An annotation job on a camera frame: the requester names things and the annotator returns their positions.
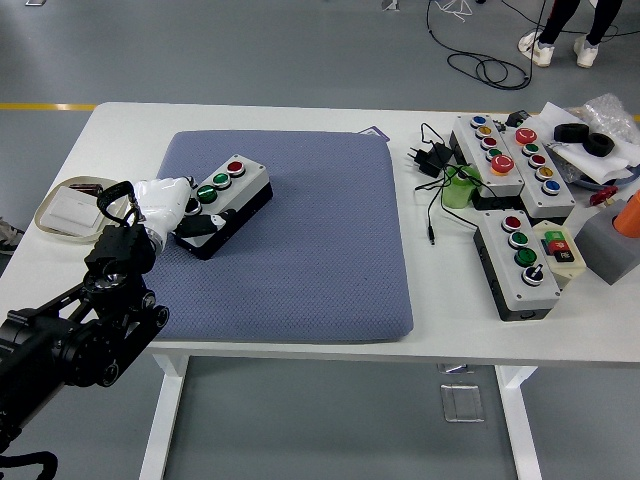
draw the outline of blue-gray mat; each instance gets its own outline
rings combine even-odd
[[[158,178],[202,181],[234,154],[266,166],[273,199],[210,260],[169,241],[146,276],[171,311],[159,338],[322,343],[408,334],[413,317],[384,140],[181,132]]]

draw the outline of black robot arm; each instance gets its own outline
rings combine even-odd
[[[105,227],[80,285],[8,313],[0,327],[0,453],[63,385],[113,385],[166,325],[169,310],[142,277],[156,253],[138,217]],[[72,311],[65,317],[64,309]]]

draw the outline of person's leg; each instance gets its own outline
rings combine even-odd
[[[569,19],[576,13],[578,5],[580,0],[555,0],[542,32],[532,31],[525,34],[518,42],[518,50],[531,58],[537,66],[548,67],[553,55],[553,44]]]
[[[573,51],[578,56],[578,66],[590,68],[598,55],[598,45],[613,19],[620,11],[622,0],[600,0],[593,16],[593,26],[588,35],[578,37],[573,44]]]
[[[593,16],[593,26],[587,35],[587,41],[595,46],[602,41],[602,37],[613,23],[620,11],[622,0],[600,0],[596,5],[596,13]]]
[[[541,44],[553,45],[564,26],[578,10],[578,5],[580,5],[580,0],[556,0],[538,41]]]

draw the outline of table top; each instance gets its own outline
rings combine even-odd
[[[436,245],[427,238],[431,193],[414,192],[428,177],[407,153],[420,148],[420,125],[445,139],[454,112],[306,109],[107,103],[89,119],[52,187],[70,177],[155,178],[173,136],[185,130],[359,132],[376,126],[389,138],[414,330],[396,342],[305,344],[155,341],[153,353],[263,358],[464,362],[503,365],[633,366],[640,364],[636,269],[609,286],[590,270],[571,281],[543,320],[502,322],[492,300],[473,230],[432,209]],[[638,184],[627,187],[627,198]],[[600,207],[576,189],[578,206],[565,226],[576,235]],[[461,214],[473,221],[467,208]],[[37,307],[80,283],[90,245],[65,243],[29,226],[0,277],[0,312]]]

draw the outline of gray block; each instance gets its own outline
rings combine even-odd
[[[613,228],[613,220],[626,205],[618,200],[591,217],[575,238],[587,266],[609,285],[640,264],[640,239],[625,237]]]

